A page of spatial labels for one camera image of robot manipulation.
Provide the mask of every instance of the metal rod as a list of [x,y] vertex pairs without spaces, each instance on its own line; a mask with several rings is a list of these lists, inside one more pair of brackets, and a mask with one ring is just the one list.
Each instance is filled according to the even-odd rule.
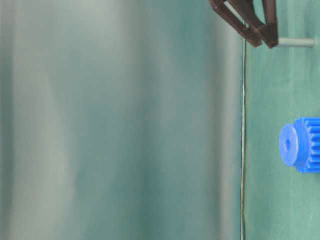
[[280,48],[313,48],[316,45],[316,40],[313,38],[279,38]]

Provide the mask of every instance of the teal backdrop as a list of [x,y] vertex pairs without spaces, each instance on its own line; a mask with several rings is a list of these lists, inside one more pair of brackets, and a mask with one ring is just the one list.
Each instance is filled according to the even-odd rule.
[[243,41],[207,0],[1,0],[0,24],[0,239],[240,238]]
[[247,49],[247,240],[317,240],[320,236],[320,175],[301,174],[286,166],[278,147],[285,124],[298,117],[320,116],[319,9],[316,0],[277,1],[279,36],[314,38],[314,48]]

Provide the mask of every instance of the green fabric surface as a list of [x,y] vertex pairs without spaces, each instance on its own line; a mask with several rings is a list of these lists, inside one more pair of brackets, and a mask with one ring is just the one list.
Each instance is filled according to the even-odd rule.
[[[318,40],[319,9],[320,1],[315,0],[277,1],[279,36]],[[319,46],[247,48],[247,240],[320,238],[320,174],[302,174],[286,166],[278,149],[284,124],[320,116],[319,57]]]

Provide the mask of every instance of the blue gear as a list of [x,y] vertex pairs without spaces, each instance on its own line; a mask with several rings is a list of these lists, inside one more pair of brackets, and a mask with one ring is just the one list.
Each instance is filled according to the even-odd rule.
[[320,173],[320,117],[300,117],[279,137],[283,162],[301,173]]

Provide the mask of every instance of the blurred green background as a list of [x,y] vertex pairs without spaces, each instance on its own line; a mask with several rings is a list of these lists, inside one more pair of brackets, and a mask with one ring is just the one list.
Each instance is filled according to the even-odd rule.
[[207,0],[0,2],[1,239],[240,238],[243,41]]

